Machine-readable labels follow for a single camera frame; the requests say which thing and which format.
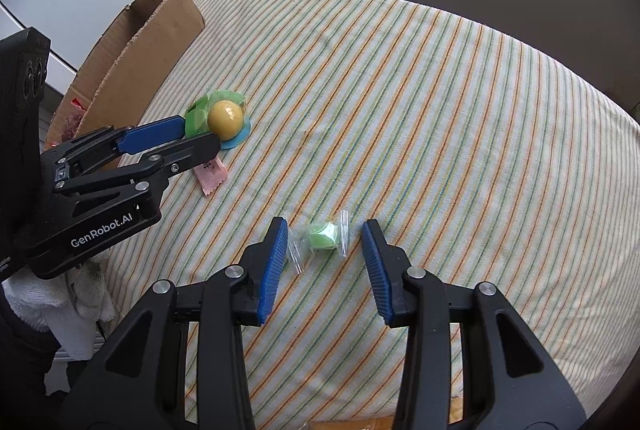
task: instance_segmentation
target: green packet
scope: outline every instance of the green packet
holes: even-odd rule
[[[184,113],[184,137],[197,136],[209,131],[207,116],[214,103],[229,100],[237,104],[244,112],[244,94],[233,90],[214,90],[210,95],[199,97]]]

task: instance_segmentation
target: brown cardboard piece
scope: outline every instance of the brown cardboard piece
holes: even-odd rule
[[[56,111],[46,148],[59,143],[65,119],[87,110],[77,136],[102,126],[137,125],[151,99],[204,29],[193,0],[135,0],[96,42]]]

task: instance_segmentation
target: black sleeve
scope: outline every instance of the black sleeve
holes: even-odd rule
[[[31,329],[9,307],[0,286],[0,428],[59,429],[62,393],[46,396],[44,375],[60,344]]]

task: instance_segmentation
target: camera lens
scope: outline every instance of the camera lens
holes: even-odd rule
[[[35,96],[42,86],[42,62],[38,60],[36,65],[36,75],[33,81],[33,95]]]
[[[24,92],[24,97],[26,98],[29,95],[30,91],[33,91],[33,67],[31,67],[31,61],[27,63],[27,71],[24,73],[24,83],[23,83],[22,91]]]

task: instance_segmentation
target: striped tablecloth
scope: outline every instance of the striped tablecloth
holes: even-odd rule
[[[142,122],[231,89],[247,95],[253,131],[222,153],[229,178],[214,194],[180,175],[162,221],[113,249],[121,316],[158,278],[183,285],[236,262],[273,216],[296,225],[346,208],[348,258],[317,258],[297,278],[286,267],[268,323],[244,330],[258,428],[393,412],[405,332],[376,314],[359,245],[371,217],[444,282],[496,283],[591,413],[640,344],[639,126],[555,60],[442,10],[194,1],[206,28]]]

